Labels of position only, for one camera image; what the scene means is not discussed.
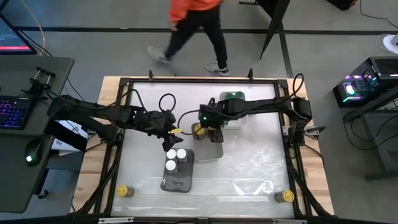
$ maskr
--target computer mouse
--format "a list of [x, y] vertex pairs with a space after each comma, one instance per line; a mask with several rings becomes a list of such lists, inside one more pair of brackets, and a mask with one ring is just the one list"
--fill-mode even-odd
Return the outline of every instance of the computer mouse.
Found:
[[25, 147], [25, 163], [28, 166], [36, 166], [42, 159], [42, 141], [39, 138], [30, 140]]

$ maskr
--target rgb keyboard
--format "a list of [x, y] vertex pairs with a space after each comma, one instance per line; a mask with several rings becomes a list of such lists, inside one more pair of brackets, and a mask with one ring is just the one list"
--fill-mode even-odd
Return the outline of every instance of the rgb keyboard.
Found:
[[0, 128], [24, 129], [29, 115], [31, 99], [0, 96]]

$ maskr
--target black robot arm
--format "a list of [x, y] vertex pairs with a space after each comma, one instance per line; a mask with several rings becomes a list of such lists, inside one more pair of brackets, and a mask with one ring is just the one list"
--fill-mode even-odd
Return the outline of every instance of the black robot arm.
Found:
[[[56, 120], [70, 120], [82, 126], [82, 129], [96, 131], [103, 141], [113, 142], [118, 129], [133, 129], [148, 136], [163, 138], [163, 150], [169, 151], [175, 143], [183, 139], [172, 133], [175, 117], [170, 110], [147, 111], [140, 106], [118, 105], [103, 106], [97, 103], [80, 101], [68, 95], [53, 98], [47, 114]], [[93, 118], [108, 120], [103, 124]]]
[[201, 127], [215, 129], [211, 138], [213, 142], [223, 142], [221, 127], [229, 121], [249, 114], [274, 112], [283, 112], [293, 121], [292, 127], [289, 128], [289, 142], [300, 144], [303, 141], [304, 128], [312, 120], [310, 102], [303, 98], [282, 97], [254, 101], [235, 98], [217, 103], [212, 98], [208, 105], [200, 105], [199, 120]]

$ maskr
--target floor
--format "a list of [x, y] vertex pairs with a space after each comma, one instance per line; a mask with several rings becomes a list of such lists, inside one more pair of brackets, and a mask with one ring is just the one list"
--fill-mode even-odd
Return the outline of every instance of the floor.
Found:
[[[164, 0], [25, 0], [45, 27], [166, 28], [169, 1]], [[363, 0], [363, 11], [388, 17], [398, 24], [396, 0]], [[225, 29], [266, 29], [270, 18], [256, 6], [224, 1]], [[4, 15], [15, 26], [35, 26], [19, 1], [11, 1]], [[284, 17], [288, 30], [397, 30], [386, 21], [364, 17], [359, 3], [340, 11], [325, 0], [292, 0]], [[41, 43], [39, 32], [27, 32]], [[165, 47], [169, 33], [46, 32], [46, 49], [59, 57], [72, 57], [70, 79], [81, 95], [97, 101], [105, 75], [210, 76], [203, 65], [215, 60], [204, 34], [197, 34], [169, 67], [154, 63], [146, 47]], [[293, 73], [303, 73], [315, 124], [326, 126], [319, 143], [335, 213], [342, 218], [396, 223], [398, 179], [365, 182], [377, 172], [373, 152], [350, 146], [343, 131], [341, 110], [331, 89], [370, 56], [392, 55], [375, 45], [376, 35], [289, 35], [286, 43]], [[265, 34], [225, 34], [232, 77], [244, 77], [250, 68], [255, 77], [287, 76], [279, 35], [275, 35], [263, 59], [259, 54]], [[0, 214], [0, 219], [66, 214], [70, 209], [77, 175], [62, 174], [47, 180], [52, 197], [33, 199], [22, 215]]]

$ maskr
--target black pants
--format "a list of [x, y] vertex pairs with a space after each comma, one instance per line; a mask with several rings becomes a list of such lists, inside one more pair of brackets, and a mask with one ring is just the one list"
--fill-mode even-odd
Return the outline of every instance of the black pants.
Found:
[[201, 26], [214, 46], [219, 68], [225, 68], [227, 54], [224, 35], [221, 31], [220, 6], [207, 11], [189, 11], [187, 17], [178, 22], [178, 30], [172, 33], [165, 56], [172, 58]]

